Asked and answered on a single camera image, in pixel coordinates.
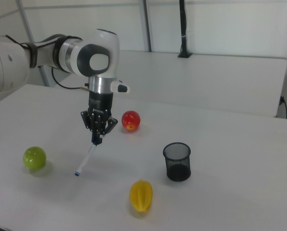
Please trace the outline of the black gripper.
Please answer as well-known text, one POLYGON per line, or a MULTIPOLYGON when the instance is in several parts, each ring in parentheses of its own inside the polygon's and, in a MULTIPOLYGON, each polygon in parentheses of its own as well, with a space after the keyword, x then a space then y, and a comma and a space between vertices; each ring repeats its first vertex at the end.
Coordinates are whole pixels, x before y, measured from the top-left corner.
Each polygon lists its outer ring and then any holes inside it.
POLYGON ((117 125, 118 120, 111 117, 113 93, 89 92, 89 107, 87 111, 80 113, 84 126, 91 132, 91 142, 101 144, 103 137, 110 133, 117 125), (100 116, 107 120, 101 124, 97 130, 95 126, 95 116, 100 116))

